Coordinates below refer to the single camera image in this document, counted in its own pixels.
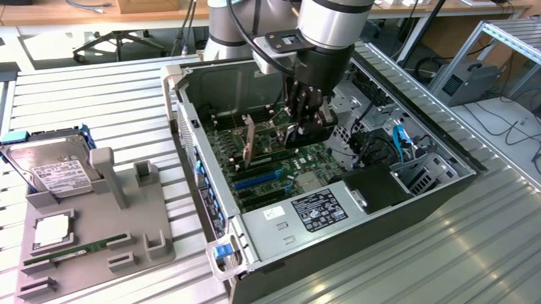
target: hard drive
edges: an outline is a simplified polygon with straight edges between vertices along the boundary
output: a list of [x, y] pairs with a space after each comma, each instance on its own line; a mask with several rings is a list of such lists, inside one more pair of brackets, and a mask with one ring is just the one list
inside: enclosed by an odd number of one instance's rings
[[93, 168], [90, 135], [78, 128], [53, 132], [10, 132], [0, 153], [23, 176], [34, 192], [50, 191], [58, 198], [87, 193], [91, 182], [102, 179]]

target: robotic arm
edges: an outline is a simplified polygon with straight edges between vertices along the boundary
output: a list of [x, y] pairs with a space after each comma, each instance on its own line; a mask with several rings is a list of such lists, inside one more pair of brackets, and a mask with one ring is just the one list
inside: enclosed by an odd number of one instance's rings
[[212, 34], [205, 59], [249, 56], [252, 51], [264, 73], [285, 74], [286, 111], [296, 122], [288, 130], [286, 148], [325, 141], [333, 133], [337, 117], [328, 104], [373, 2], [304, 0], [297, 18], [289, 1], [209, 1]]

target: black bracket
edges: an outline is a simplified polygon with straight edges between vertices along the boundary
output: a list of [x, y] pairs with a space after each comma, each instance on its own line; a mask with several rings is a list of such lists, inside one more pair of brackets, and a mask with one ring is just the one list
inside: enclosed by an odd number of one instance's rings
[[270, 48], [278, 54], [306, 51], [316, 48], [316, 45], [306, 40], [298, 29], [270, 32], [265, 35], [265, 38]]

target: warning label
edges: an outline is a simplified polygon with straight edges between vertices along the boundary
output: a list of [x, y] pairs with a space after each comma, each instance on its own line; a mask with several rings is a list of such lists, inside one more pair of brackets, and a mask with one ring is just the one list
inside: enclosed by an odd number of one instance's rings
[[55, 163], [31, 170], [53, 194], [91, 185], [91, 180], [79, 160]]
[[306, 230], [316, 232], [333, 225], [336, 222], [348, 219], [348, 214], [340, 206], [331, 189], [325, 189], [292, 202]]

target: blue pcie slot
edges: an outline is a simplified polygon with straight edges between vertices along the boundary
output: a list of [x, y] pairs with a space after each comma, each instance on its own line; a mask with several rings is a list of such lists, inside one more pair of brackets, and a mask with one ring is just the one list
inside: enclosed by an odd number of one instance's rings
[[280, 176], [282, 175], [284, 170], [285, 169], [282, 168], [282, 169], [274, 171], [273, 173], [256, 177], [254, 179], [245, 180], [244, 182], [238, 182], [234, 186], [234, 189], [242, 190], [245, 188], [264, 184], [265, 182], [276, 181], [277, 179], [280, 179]]

